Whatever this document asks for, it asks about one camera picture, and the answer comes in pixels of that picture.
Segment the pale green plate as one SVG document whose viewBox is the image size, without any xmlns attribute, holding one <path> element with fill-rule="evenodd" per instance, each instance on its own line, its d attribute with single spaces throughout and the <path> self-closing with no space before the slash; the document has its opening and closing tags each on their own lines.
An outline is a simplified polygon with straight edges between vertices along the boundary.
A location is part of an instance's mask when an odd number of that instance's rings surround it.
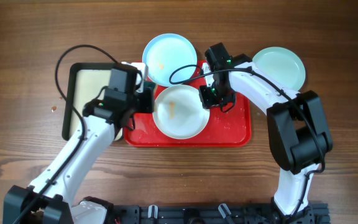
<svg viewBox="0 0 358 224">
<path fill-rule="evenodd" d="M 257 52 L 252 61 L 265 74 L 292 90 L 299 91 L 305 83 L 305 66 L 291 50 L 268 47 Z"/>
</svg>

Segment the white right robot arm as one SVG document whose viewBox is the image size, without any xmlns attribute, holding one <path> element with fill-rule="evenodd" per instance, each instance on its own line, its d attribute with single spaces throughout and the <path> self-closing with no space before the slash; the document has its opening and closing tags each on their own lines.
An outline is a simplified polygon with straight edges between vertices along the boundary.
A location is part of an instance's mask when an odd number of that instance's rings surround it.
<svg viewBox="0 0 358 224">
<path fill-rule="evenodd" d="M 201 101 L 207 108 L 231 103 L 235 94 L 248 98 L 267 119 L 270 152 L 280 167 L 270 221 L 295 222 L 310 213 L 308 191 L 314 175 L 324 172 L 333 139 L 319 96 L 283 86 L 254 62 L 204 63 Z"/>
</svg>

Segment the white plate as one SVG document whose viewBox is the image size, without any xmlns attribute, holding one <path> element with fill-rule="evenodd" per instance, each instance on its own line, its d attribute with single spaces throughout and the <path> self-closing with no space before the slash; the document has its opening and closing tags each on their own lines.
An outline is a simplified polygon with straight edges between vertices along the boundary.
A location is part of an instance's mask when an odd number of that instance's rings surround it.
<svg viewBox="0 0 358 224">
<path fill-rule="evenodd" d="M 182 140 L 193 138 L 204 130 L 210 110 L 203 108 L 198 89 L 176 85 L 158 94 L 152 116 L 159 131 Z"/>
</svg>

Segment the green scrubbing sponge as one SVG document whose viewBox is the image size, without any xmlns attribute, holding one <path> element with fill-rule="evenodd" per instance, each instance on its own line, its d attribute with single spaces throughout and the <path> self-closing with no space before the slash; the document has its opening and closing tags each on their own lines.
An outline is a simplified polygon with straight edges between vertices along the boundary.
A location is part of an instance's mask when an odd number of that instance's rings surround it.
<svg viewBox="0 0 358 224">
<path fill-rule="evenodd" d="M 144 82 L 145 89 L 154 90 L 154 89 L 156 89 L 156 87 L 157 87 L 157 84 L 154 82 L 149 82 L 149 81 Z"/>
</svg>

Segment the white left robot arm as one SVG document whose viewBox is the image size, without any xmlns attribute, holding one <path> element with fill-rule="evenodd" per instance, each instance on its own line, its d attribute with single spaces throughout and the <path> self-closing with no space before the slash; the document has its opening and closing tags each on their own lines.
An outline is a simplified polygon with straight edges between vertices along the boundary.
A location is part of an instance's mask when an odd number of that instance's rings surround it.
<svg viewBox="0 0 358 224">
<path fill-rule="evenodd" d="M 102 87 L 102 99 L 87 102 L 80 123 L 58 156 L 28 187 L 12 186 L 4 198 L 3 223 L 108 223 L 113 204 L 75 195 L 99 155 L 134 113 L 152 113 L 154 92 Z"/>
</svg>

